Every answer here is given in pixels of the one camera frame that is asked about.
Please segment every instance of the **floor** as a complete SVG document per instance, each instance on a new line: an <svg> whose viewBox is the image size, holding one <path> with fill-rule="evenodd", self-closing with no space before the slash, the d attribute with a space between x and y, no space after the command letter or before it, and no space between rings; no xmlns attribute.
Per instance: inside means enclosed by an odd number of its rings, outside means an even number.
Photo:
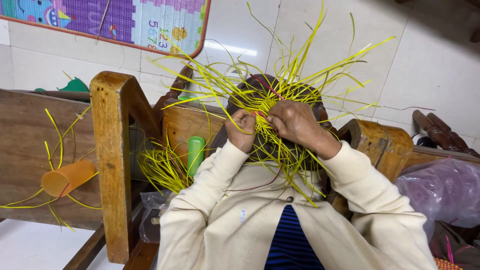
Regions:
<svg viewBox="0 0 480 270"><path fill-rule="evenodd" d="M318 0L304 0L302 5L288 0L263 0L250 3L253 14L264 26L275 29L278 37L301 48L321 10ZM376 44L390 36L395 39L375 48L363 60L368 63L350 70L359 81L371 79L365 88L350 92L348 99L378 102L348 114L363 105L346 102L342 107L326 99L325 106L337 128L353 117L397 126L415 134L411 115L415 108L434 113L460 134L466 143L480 152L480 44L468 41L480 27L480 13L455 0L416 0L398 5L393 0L325 0L327 16L312 43L304 73L312 74L347 57L352 37L349 13L355 19L352 51ZM274 73L280 56L277 42L250 15L242 0L212 0L205 47L196 60L231 62L218 48L227 46L233 58L263 72ZM137 77L150 103L155 103L174 77L158 63L179 71L178 60L161 59L159 54L98 42L39 27L0 20L0 88L33 90L64 87L71 77L86 84L100 71L110 70ZM352 82L345 80L331 90L338 95ZM0 263L6 269L56 270L73 257L93 231L75 233L58 226L7 220L0 223ZM89 270L119 270L110 264L105 249Z"/></svg>

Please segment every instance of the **plastic bag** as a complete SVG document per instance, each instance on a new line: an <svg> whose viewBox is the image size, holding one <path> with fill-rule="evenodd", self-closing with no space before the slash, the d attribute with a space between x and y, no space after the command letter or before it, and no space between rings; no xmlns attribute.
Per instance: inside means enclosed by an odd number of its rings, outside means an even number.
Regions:
<svg viewBox="0 0 480 270"><path fill-rule="evenodd" d="M140 239L146 243L160 243L159 217L165 213L175 193L170 190L140 193L145 212L140 223Z"/></svg>
<svg viewBox="0 0 480 270"><path fill-rule="evenodd" d="M435 220L464 228L480 224L479 176L479 165L447 158L403 170L395 185L427 217L423 229L430 239Z"/></svg>

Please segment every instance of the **colorful alphabet mat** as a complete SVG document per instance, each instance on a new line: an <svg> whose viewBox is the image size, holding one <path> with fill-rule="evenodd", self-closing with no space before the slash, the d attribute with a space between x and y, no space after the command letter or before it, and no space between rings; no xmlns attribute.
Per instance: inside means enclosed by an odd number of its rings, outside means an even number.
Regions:
<svg viewBox="0 0 480 270"><path fill-rule="evenodd" d="M100 33L100 40L162 54L179 54L174 43L192 57L202 48L209 7L210 0L0 0L3 19Z"/></svg>

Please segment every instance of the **woman's right hand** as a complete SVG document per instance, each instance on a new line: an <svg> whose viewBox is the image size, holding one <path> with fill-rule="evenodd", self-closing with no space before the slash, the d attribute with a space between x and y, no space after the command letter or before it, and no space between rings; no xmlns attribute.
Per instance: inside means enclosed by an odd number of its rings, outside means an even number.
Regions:
<svg viewBox="0 0 480 270"><path fill-rule="evenodd" d="M334 157L341 148L332 134L318 124L307 103L279 100L268 111L267 119L280 137L314 151L324 160Z"/></svg>

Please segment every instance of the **sleeve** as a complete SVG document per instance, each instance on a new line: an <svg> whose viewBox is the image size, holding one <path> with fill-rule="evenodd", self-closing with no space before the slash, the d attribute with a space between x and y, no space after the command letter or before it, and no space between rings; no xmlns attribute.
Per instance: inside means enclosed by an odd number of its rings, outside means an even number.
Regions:
<svg viewBox="0 0 480 270"><path fill-rule="evenodd" d="M370 245L404 269L437 269L423 230L425 216L366 155L342 141L336 156L319 160L330 171L332 188L348 200L353 226Z"/></svg>
<svg viewBox="0 0 480 270"><path fill-rule="evenodd" d="M192 269L199 256L207 218L248 154L230 141L205 159L193 184L180 191L160 218L157 269Z"/></svg>

